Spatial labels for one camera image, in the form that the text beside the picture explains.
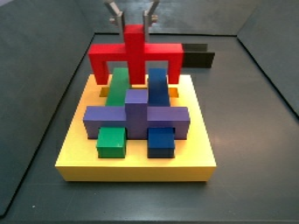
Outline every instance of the red block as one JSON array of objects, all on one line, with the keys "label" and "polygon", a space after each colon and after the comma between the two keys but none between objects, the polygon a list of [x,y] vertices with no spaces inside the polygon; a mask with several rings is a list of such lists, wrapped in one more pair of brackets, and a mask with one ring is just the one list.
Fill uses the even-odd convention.
[{"label": "red block", "polygon": [[177,84],[183,66],[181,44],[147,44],[141,24],[125,26],[124,44],[92,45],[89,62],[97,84],[108,84],[108,61],[127,61],[129,84],[145,84],[145,61],[168,61],[168,83]]}]

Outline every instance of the purple block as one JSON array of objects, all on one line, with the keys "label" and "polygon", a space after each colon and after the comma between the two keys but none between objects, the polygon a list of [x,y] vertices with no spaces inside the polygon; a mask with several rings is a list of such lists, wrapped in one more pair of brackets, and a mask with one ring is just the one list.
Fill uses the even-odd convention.
[{"label": "purple block", "polygon": [[175,128],[175,139],[187,139],[191,125],[189,111],[185,107],[148,107],[148,128]]},{"label": "purple block", "polygon": [[147,89],[125,91],[127,139],[147,139]]},{"label": "purple block", "polygon": [[88,139],[97,139],[100,127],[125,127],[125,107],[88,106],[83,117]]}]

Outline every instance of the green block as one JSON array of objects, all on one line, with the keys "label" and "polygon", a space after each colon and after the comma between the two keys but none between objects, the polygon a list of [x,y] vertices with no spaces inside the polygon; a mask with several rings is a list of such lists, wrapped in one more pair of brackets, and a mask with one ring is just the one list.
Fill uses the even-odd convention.
[{"label": "green block", "polygon": [[127,129],[100,128],[97,133],[97,156],[124,158],[127,155]]},{"label": "green block", "polygon": [[127,68],[115,68],[107,95],[107,106],[125,105],[127,90],[129,87]]}]

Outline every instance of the yellow base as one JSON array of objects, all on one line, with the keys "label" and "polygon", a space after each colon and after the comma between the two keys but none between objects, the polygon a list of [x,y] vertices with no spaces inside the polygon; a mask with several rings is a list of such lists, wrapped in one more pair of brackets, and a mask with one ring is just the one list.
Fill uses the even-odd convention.
[{"label": "yellow base", "polygon": [[88,140],[83,124],[87,106],[105,105],[95,78],[88,83],[61,146],[56,168],[67,181],[208,181],[216,168],[211,143],[189,75],[181,75],[172,106],[188,107],[187,140],[175,140],[175,158],[147,158],[147,141],[127,140],[125,158],[99,158],[96,140]]}]

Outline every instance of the dark blue block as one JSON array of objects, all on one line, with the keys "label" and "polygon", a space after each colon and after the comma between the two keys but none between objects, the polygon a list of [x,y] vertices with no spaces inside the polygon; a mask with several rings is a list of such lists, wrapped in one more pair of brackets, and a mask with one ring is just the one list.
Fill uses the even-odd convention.
[{"label": "dark blue block", "polygon": [[147,156],[149,158],[173,158],[173,128],[149,128]]},{"label": "dark blue block", "polygon": [[164,68],[148,69],[148,106],[171,106]]}]

